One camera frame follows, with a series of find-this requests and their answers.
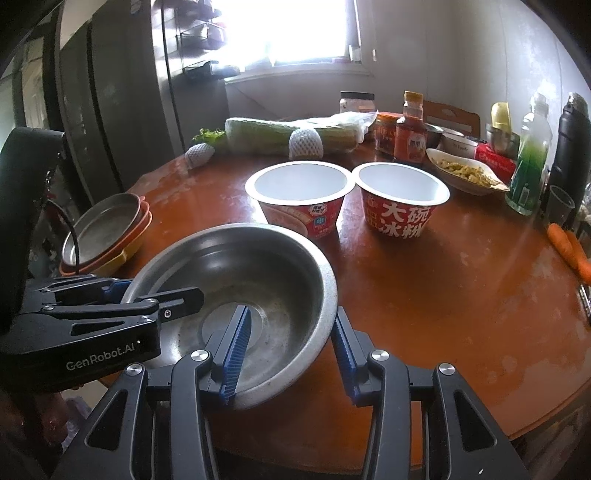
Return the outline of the dark grey refrigerator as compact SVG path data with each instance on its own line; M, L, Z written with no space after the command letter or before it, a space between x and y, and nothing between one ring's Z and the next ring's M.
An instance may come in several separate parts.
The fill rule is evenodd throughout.
M211 1L5 1L1 131L63 133L75 213L130 189L228 118Z

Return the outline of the white ceramic bowl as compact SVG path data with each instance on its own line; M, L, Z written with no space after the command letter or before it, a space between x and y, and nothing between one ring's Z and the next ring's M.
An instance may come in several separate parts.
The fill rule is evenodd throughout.
M475 159L478 145L478 142L464 136L444 132L438 149L454 156Z

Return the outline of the small clear plastic cup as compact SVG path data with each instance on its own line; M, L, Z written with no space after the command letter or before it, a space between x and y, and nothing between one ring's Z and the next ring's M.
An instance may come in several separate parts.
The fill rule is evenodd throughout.
M566 191L556 185L549 187L546 217L550 224L563 227L574 207L575 203Z

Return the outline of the dark steel bowl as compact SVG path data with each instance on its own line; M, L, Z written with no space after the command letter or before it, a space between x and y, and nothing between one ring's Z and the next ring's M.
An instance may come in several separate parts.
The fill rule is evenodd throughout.
M437 148L444 134L444 129L440 126L432 125L429 123L425 124L425 128L427 133L426 147Z

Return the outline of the right foam-netted fruit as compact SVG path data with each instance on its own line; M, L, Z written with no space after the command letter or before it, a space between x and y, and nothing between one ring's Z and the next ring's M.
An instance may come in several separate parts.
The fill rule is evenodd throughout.
M317 160L324 157L324 145L318 131L314 128L294 130L288 139L288 158L290 160Z

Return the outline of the green leaf lettuce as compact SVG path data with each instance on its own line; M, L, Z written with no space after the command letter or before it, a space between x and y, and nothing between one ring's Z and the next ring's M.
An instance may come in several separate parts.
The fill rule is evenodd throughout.
M224 130L208 130L201 128L197 135L192 137L192 144L207 144L216 152L228 151L228 137Z

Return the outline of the bright window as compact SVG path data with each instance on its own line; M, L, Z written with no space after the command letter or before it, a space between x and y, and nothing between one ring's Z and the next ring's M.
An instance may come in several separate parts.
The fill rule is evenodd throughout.
M249 70L344 59L360 45L354 1L216 1L224 58Z

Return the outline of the brown sauce bottle yellow cap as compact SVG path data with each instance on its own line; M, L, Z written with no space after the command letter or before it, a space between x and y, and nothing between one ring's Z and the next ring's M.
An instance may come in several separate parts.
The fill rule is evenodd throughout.
M394 137L394 159L415 166L422 164L427 149L423 101L421 93L404 93L403 114L397 120Z

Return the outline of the red paper noodle bowl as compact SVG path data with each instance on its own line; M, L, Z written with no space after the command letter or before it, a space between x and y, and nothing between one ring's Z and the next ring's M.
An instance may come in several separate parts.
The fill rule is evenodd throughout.
M451 198L439 178L400 163L363 163L352 174L362 193L366 224L394 239L419 238L435 210Z
M335 232L355 180L349 170L322 161L290 161L256 172L245 183L266 221L311 240Z

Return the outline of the shallow steel round pan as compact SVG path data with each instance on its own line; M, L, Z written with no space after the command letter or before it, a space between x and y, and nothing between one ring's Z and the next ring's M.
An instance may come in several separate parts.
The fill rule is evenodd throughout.
M106 253L134 225L140 212L140 198L118 193L86 211L74 225L78 251L72 233L66 236L61 260L67 267L82 267Z

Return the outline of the red chili sauce jar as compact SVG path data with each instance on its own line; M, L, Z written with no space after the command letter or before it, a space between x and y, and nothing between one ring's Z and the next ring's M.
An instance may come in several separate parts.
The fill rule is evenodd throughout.
M394 157L394 142L396 141L396 128L402 113L379 112L374 123L375 149L378 154L386 157Z

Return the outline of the white dish of food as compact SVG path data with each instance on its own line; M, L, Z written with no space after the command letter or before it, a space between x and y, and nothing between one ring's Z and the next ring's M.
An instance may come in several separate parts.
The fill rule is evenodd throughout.
M480 161L451 155L433 148L428 149L426 154L436 174L448 186L474 196L509 191L509 187L497 177L493 170Z

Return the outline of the brown wooden chair back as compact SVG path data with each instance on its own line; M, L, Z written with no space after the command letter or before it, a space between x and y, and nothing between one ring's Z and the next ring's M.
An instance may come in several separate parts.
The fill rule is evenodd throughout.
M452 105L425 100L424 120L427 123L458 131L466 136L481 136L481 120L477 113Z

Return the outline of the round wooden table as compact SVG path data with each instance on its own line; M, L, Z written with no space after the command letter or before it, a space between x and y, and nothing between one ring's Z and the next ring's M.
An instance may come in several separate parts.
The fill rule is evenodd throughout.
M534 477L589 477L590 324L536 218L454 192L419 238L400 240L366 225L353 191L320 245L356 329L408 364L454 364ZM269 402L211 417L219 450L322 473L358 472L369 427L332 349Z

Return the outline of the orange carrot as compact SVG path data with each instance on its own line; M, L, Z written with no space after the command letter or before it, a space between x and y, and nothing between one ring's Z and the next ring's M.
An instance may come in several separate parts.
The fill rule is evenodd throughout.
M568 264L573 269L576 269L582 278L589 277L590 261L588 260L588 257L585 251L583 250L581 243L579 242L575 234L570 230L566 232L566 236L571 245L570 256L567 260Z
M579 275L579 273L577 272L576 269L573 269L567 262L569 256L570 256L570 249L571 249L571 245L570 242L568 241L568 238L566 236L566 232L562 227L560 227L557 224L550 224L547 227L547 236L551 242L551 244L553 245L553 247L555 248L555 250L560 254L560 256L565 260L565 262L567 263L567 265L575 272ZM584 284L586 285L590 285L591 284L591 265L590 265L590 276L589 277L584 277L582 278L579 275L580 279L583 281Z

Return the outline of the yellow cup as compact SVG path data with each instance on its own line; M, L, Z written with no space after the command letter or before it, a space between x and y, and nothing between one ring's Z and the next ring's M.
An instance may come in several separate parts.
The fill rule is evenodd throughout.
M512 133L511 113L508 102L496 102L492 105L491 125L505 133Z

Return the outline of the black thermos flask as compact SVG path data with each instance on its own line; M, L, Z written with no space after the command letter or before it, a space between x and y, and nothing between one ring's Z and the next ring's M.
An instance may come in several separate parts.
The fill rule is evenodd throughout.
M590 172L590 119L585 99L571 92L559 118L554 162L541 200L547 210L550 187L557 186L573 200L574 208L564 226L570 229L583 202Z

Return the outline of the yellow shell-shaped plate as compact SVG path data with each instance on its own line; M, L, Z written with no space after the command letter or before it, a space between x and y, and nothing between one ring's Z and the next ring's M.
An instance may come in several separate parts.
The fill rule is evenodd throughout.
M128 260L130 260L137 253L137 251L143 244L145 232L148 230L151 222L152 213L148 212L147 220L145 221L145 225L143 226L142 230L125 248L121 250L121 252L117 256L115 256L113 259L109 260L107 263L96 269L94 271L94 274L98 276L111 276L119 268L121 268Z

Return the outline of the red tissue box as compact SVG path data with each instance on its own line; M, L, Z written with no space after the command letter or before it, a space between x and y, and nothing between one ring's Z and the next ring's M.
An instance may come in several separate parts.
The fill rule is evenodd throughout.
M512 159L497 154L488 143L478 144L475 150L475 159L486 164L506 185L511 183L516 170L516 164Z

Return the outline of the clear jar black lid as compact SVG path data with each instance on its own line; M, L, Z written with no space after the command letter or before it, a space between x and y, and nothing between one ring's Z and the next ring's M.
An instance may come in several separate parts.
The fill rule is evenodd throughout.
M342 91L339 95L339 111L344 112L375 112L375 95L370 92Z

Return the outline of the pink pig-shaped plate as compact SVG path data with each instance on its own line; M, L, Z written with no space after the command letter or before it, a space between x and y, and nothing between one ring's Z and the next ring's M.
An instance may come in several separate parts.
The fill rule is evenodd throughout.
M134 225L118 240L118 242L112 246L106 253L98 257L85 266L67 267L63 264L62 260L59 266L59 272L62 276L70 277L75 274L94 274L94 271L107 263L109 260L117 256L123 248L125 248L135 236L142 230L147 220L147 213L150 212L150 206L147 200L143 196L140 198L140 212L136 217Z

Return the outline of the left foam-netted fruit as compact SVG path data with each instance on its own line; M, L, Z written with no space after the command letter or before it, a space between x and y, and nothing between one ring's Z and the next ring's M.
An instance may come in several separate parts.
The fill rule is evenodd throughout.
M192 145L190 149L184 153L187 168L193 170L204 166L209 160L211 160L214 154L214 146L207 143Z

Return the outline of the foam-netted fruit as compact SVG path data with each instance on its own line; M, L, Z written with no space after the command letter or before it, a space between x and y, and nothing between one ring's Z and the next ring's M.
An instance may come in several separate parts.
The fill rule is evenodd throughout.
M184 153L187 168L193 170L204 166L209 160L211 160L214 154L214 146L207 143L192 145L190 149Z
M324 157L324 145L318 131L314 128L294 130L288 139L288 158L290 160L317 160Z

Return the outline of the deep steel bowl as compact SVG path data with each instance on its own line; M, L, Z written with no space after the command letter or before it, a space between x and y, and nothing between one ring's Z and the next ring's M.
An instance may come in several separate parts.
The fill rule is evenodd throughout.
M287 228L238 223L185 237L156 255L122 300L197 287L197 313L165 321L153 368L172 365L226 327L238 305L249 307L252 334L231 406L245 410L294 384L329 339L338 310L335 273L315 243Z

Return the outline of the green drink plastic bottle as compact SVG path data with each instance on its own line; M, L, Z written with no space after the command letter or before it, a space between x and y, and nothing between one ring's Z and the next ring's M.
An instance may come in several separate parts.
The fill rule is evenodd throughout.
M541 194L542 177L552 142L548 122L549 105L542 93L530 102L530 112L523 117L517 167L505 199L516 212L530 216Z

